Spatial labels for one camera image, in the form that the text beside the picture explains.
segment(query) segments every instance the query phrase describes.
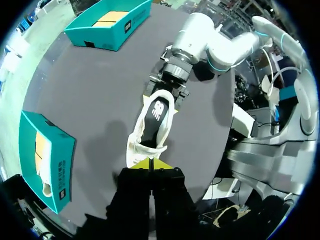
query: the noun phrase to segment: round platform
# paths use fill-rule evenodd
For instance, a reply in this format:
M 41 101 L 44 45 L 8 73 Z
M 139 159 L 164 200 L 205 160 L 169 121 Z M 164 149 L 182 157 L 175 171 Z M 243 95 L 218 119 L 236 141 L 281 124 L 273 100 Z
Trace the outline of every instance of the round platform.
M 24 110 L 43 114 L 76 139 L 71 202 L 59 214 L 81 226 L 85 213 L 105 218 L 116 191 L 113 175 L 126 166 L 128 135 L 143 106 L 149 74 L 188 14 L 153 4 L 150 17 L 119 51 L 72 46 L 57 38 L 34 74 Z M 232 122 L 234 72 L 199 79 L 173 117 L 161 160 L 182 169 L 193 201 L 202 198 L 225 150 Z

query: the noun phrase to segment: robotic arm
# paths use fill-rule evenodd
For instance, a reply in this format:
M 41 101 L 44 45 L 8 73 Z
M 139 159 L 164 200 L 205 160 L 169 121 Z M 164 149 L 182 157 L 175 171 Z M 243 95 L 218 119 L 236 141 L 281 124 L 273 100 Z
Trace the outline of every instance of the robotic arm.
M 311 135 L 318 123 L 319 107 L 317 86 L 306 52 L 288 33 L 267 19 L 254 16 L 252 22 L 255 31 L 245 32 L 230 40 L 215 29 L 210 17 L 192 13 L 172 45 L 172 56 L 175 60 L 192 66 L 200 61 L 205 51 L 209 69 L 221 75 L 239 65 L 256 50 L 277 44 L 300 69 L 294 83 L 301 111 L 300 127 L 305 136 Z M 184 71 L 185 67 L 167 64 L 165 70 L 166 68 L 171 76 L 187 81 L 190 72 Z

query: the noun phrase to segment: cable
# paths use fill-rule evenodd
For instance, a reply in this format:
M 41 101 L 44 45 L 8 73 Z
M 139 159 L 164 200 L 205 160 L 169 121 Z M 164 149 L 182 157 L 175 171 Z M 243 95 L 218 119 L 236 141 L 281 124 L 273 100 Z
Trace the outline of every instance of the cable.
M 267 125 L 267 124 L 270 124 L 272 126 L 272 125 L 278 125 L 279 123 L 280 123 L 279 121 L 265 122 L 265 123 L 258 125 L 258 128 L 262 127 L 263 125 Z
M 211 186 L 212 186 L 212 193 L 211 193 L 211 199 L 214 198 L 214 180 L 212 179 L 212 182 L 211 182 Z
M 290 197 L 291 195 L 292 195 L 293 193 L 292 192 L 290 192 L 287 196 L 285 196 L 284 197 L 284 199 L 283 200 L 286 200 L 288 197 Z
M 278 71 L 276 73 L 276 75 L 274 77 L 272 77 L 271 79 L 271 83 L 270 83 L 270 87 L 269 87 L 269 90 L 268 90 L 268 93 L 267 93 L 267 96 L 270 97 L 271 94 L 272 94 L 272 90 L 274 88 L 274 83 L 276 81 L 276 78 L 283 72 L 287 71 L 287 70 L 296 70 L 298 73 L 301 73 L 300 69 L 295 67 L 295 66 L 287 66 L 285 68 L 282 68 L 280 71 Z
M 223 180 L 223 178 L 221 177 L 221 180 L 220 180 L 219 182 L 217 182 L 217 183 L 214 184 L 214 179 L 212 179 L 211 184 L 210 184 L 210 186 L 212 186 L 211 199 L 214 198 L 214 185 L 217 185 L 217 184 L 221 183 L 222 180 Z
M 234 193 L 234 194 L 236 194 L 236 193 L 240 192 L 240 188 L 241 188 L 241 181 L 239 180 L 239 188 L 238 188 L 238 191 L 232 190 L 231 192 Z
M 263 48 L 261 48 L 261 49 L 264 52 L 264 54 L 266 56 L 266 59 L 268 60 L 268 63 L 269 63 L 269 66 L 270 66 L 270 70 L 271 70 L 271 79 L 274 79 L 274 70 L 273 70 L 272 65 L 271 65 L 270 57 L 269 57 L 269 55 L 268 55 L 266 50 L 264 50 Z
M 221 183 L 223 181 L 223 178 L 222 177 L 220 177 L 220 178 L 221 178 L 221 180 L 219 182 L 215 183 L 215 184 L 214 184 L 214 180 L 212 179 L 211 186 L 214 186 L 214 185 L 217 185 L 217 184 Z

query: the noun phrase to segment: cardboard box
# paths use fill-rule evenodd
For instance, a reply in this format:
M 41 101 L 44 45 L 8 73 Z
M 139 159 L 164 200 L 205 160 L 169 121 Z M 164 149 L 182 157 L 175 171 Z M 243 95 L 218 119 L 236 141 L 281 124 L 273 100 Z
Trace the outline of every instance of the cardboard box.
M 71 166 L 75 139 L 43 115 L 22 111 L 19 156 L 22 177 L 34 193 L 56 214 L 70 202 Z M 44 196 L 38 175 L 41 161 L 49 161 L 51 197 Z
M 74 46 L 118 51 L 150 15 L 151 4 L 152 0 L 101 0 L 75 18 L 64 32 Z

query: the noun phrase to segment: sneaker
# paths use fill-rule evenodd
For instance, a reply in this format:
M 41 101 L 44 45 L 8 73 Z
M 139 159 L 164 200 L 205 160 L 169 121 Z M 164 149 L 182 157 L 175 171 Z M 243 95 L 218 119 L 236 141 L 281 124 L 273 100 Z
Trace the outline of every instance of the sneaker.
M 164 89 L 154 92 L 144 103 L 133 133 L 126 145 L 126 165 L 128 168 L 146 158 L 159 159 L 167 146 L 164 143 L 169 135 L 175 114 L 173 95 Z
M 44 146 L 43 156 L 41 161 L 38 175 L 42 180 L 42 193 L 45 197 L 50 198 L 52 196 L 51 190 L 51 168 L 50 168 L 50 154 L 51 154 L 51 143 L 47 142 Z
M 42 160 L 39 175 L 43 185 L 42 193 L 47 198 L 50 198 L 52 196 L 52 191 L 51 191 L 50 161 L 48 159 Z

